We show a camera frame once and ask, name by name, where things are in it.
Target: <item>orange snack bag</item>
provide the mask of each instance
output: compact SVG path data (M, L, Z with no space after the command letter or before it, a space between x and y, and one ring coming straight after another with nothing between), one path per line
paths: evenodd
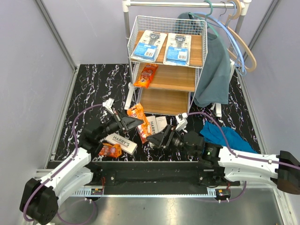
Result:
M157 68L158 65L147 63L140 74L139 80L135 82L133 85L136 87L148 88L151 81L153 80Z
M132 108L128 109L127 115L144 121L143 124L137 126L137 131L139 132L142 143L144 144L145 142L147 142L146 137L150 136L152 133L150 123L148 122L144 114L144 109L142 105L138 103Z
M117 158L120 155L122 155L122 149L119 144L111 145L111 144L103 143L103 148L99 152L99 155Z

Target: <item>white wall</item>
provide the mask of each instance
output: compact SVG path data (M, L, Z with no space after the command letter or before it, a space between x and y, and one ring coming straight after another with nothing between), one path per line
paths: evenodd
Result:
M199 0L178 0L200 2ZM127 63L122 0L43 0L45 6L76 64ZM271 0L253 0L240 36L249 43ZM130 25L135 16L149 15L177 18L182 12L209 12L209 9L178 7L130 7ZM219 17L224 9L215 9ZM233 9L227 10L225 21Z
M299 8L281 1L254 46L257 69L245 77L268 153L291 152L300 160ZM300 223L300 196L290 195Z
M46 161L72 71L33 0L0 7L1 224L16 225L23 188Z

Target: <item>black marble floor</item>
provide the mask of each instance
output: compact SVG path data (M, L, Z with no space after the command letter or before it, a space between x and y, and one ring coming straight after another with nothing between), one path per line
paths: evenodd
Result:
M81 65L77 80L75 82L72 97L69 103L63 130L60 135L59 145L56 150L55 160L63 160L74 150L74 138L71 135L72 123L75 117L85 108L100 104L108 98L115 100L114 107L123 109L128 92L130 81L128 65L126 64L100 64L100 65ZM193 105L191 112L206 112L214 118L214 111L210 108L199 108ZM107 111L103 108L94 108L86 112L79 119L76 126L77 136L79 137L85 124L109 120ZM257 138L249 116L245 99L241 90L240 82L236 75L233 76L230 84L229 104L222 105L222 118L216 118L219 125L234 129L251 147L260 152ZM176 125L174 116L167 116L169 124ZM199 132L206 118L201 115L194 115L188 118L186 130ZM132 130L126 136L129 140L138 144L138 148L133 156L123 153L117 159L111 157L99 157L96 161L118 160L118 161L187 161L196 160L185 152L167 152L154 150L148 143L142 144L136 130Z

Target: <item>teal cloth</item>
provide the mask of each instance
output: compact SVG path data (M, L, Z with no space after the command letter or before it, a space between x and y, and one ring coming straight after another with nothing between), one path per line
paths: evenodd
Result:
M228 140L229 146L233 150L245 151L250 153L257 153L254 151L250 144L244 141L238 133L236 133L230 127L221 127L222 131L225 134L225 137ZM221 131L216 125L205 122L203 129L200 131L200 134L203 135L204 140L209 143L219 144L222 146L226 146L224 137L221 134Z
M188 13L178 16L179 19L193 19ZM197 34L197 26L191 24L178 24L177 31L185 29ZM194 102L199 107L206 107L210 103L228 104L230 83L230 58L222 37L207 33L208 53L200 81L194 93Z

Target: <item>blue towel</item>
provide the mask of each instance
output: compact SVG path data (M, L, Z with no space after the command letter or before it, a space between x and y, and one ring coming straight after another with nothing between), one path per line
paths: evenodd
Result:
M222 127L222 131L224 132L231 149L257 153L251 148L248 142L244 141L241 136L239 136L239 134L232 130L230 127ZM209 123L208 121L205 122L205 125L202 131L200 131L200 134L204 136L204 140L206 142L226 146L224 137L222 136L219 128L216 125Z

